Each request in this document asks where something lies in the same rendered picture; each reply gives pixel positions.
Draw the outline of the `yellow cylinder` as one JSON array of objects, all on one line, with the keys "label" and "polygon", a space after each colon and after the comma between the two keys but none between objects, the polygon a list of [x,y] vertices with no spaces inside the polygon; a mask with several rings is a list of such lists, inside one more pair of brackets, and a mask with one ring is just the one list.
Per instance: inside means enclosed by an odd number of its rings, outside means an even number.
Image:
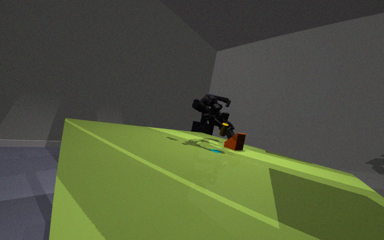
[{"label": "yellow cylinder", "polygon": [[222,125],[223,125],[223,126],[221,127],[221,130],[220,130],[219,135],[222,136],[222,137],[225,137],[229,125],[228,125],[227,123],[222,123]]}]

